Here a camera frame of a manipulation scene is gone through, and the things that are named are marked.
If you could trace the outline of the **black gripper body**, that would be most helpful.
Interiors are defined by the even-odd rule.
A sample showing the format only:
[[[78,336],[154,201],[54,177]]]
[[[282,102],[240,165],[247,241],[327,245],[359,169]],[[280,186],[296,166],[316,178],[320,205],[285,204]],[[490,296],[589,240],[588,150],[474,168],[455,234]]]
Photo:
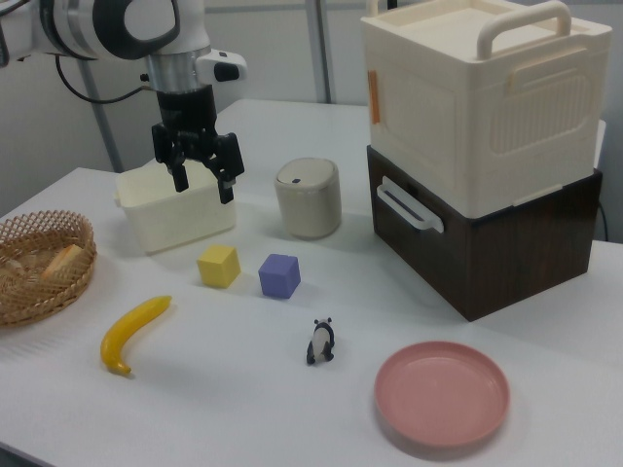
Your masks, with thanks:
[[[168,162],[175,143],[180,143],[184,158],[207,162],[213,157],[212,139],[217,136],[217,111],[213,85],[181,93],[157,91],[162,121],[152,126],[157,162]]]

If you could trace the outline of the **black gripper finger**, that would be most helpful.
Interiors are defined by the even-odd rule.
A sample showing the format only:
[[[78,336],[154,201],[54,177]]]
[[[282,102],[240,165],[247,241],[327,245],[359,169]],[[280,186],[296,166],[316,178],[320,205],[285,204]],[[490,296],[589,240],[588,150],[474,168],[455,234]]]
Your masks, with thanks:
[[[184,192],[189,188],[189,182],[181,143],[169,135],[165,126],[152,126],[151,131],[156,162],[166,166],[173,178],[175,191]]]
[[[208,154],[205,166],[216,177],[222,204],[234,200],[234,185],[244,172],[238,137],[230,132],[224,135],[207,135],[204,138]]]

